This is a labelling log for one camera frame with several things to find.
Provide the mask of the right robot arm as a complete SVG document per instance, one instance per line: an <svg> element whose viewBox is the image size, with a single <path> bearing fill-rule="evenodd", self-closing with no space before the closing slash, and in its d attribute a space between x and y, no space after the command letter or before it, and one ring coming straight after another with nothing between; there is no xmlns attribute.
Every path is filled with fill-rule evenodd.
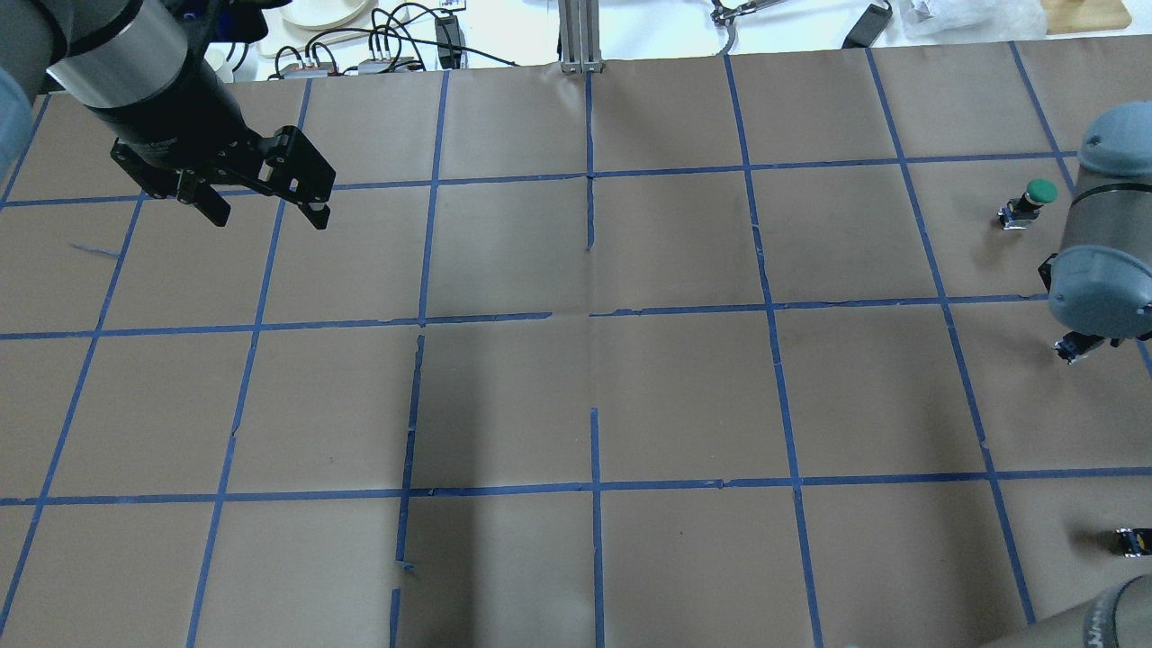
<svg viewBox="0 0 1152 648"><path fill-rule="evenodd" d="M1151 106L1124 103L1094 119L1058 253L1039 268L1049 312L1068 331L1067 364L1102 346L1149 340L1151 315ZM996 647L1149 647L1149 575L1111 586Z"/></svg>

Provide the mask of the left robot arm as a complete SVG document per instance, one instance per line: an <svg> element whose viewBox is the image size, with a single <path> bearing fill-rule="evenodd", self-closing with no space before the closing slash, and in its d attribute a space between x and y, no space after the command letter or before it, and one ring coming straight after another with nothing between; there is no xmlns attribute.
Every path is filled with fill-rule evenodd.
<svg viewBox="0 0 1152 648"><path fill-rule="evenodd" d="M222 227L219 187L291 203L329 225L335 171L300 127L264 137L205 60L214 42L260 42L272 1L3 1L3 171L32 142L45 80L106 125L111 159L156 199Z"/></svg>

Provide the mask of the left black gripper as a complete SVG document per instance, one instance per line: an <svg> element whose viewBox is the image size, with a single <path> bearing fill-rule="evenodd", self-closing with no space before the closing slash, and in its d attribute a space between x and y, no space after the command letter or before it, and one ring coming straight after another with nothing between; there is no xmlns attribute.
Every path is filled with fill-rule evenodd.
<svg viewBox="0 0 1152 648"><path fill-rule="evenodd" d="M226 184L285 199L300 209L313 229L328 229L333 166L295 126L283 126L268 137L251 130L234 95L200 58L185 60L176 78L147 99L90 111L128 149L123 160L116 152L112 160L147 196L175 195L215 227L225 227L230 203L205 178L181 171L223 163L230 172ZM243 148L238 166L220 156L232 144Z"/></svg>

